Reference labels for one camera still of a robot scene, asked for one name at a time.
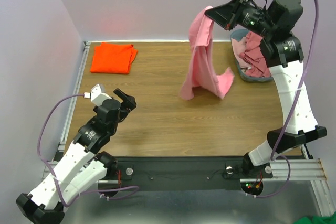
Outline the light pink t shirt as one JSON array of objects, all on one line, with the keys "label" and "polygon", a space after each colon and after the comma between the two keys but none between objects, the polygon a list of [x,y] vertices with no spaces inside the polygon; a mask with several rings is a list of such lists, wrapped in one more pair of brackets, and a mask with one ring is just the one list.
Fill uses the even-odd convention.
[{"label": "light pink t shirt", "polygon": [[179,92],[183,100],[193,99],[193,89],[198,87],[223,99],[234,81],[235,75],[230,67],[223,74],[217,75],[213,66],[214,22],[205,15],[205,12],[212,8],[212,6],[207,6],[200,11],[188,30],[192,56],[186,78]]}]

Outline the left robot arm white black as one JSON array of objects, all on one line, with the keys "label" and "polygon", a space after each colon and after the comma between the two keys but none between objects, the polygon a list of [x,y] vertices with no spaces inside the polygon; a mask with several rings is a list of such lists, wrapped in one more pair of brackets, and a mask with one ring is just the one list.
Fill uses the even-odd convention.
[{"label": "left robot arm white black", "polygon": [[90,92],[80,95],[94,104],[95,116],[78,130],[56,166],[51,166],[45,158],[41,159],[49,174],[32,191],[22,193],[16,199],[19,210],[31,223],[61,223],[65,209],[81,195],[92,193],[89,188],[103,178],[117,177],[116,188],[95,191],[105,199],[109,199],[110,193],[128,190],[134,194],[139,190],[138,186],[121,186],[117,160],[101,151],[116,134],[119,123],[137,107],[133,96],[120,89],[113,93],[118,99],[106,94],[97,84]]}]

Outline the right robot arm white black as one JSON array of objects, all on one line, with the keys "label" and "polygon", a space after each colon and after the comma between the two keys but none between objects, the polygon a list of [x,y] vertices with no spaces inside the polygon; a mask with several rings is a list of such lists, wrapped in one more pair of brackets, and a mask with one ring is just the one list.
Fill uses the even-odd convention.
[{"label": "right robot arm white black", "polygon": [[225,30],[241,25],[262,37],[260,50],[277,87],[284,123],[244,155],[241,170],[248,177],[258,174],[260,166],[280,154],[327,135],[311,111],[303,80],[303,50],[292,33],[302,13],[301,0],[272,0],[268,8],[257,6],[253,0],[231,0],[205,12]]}]

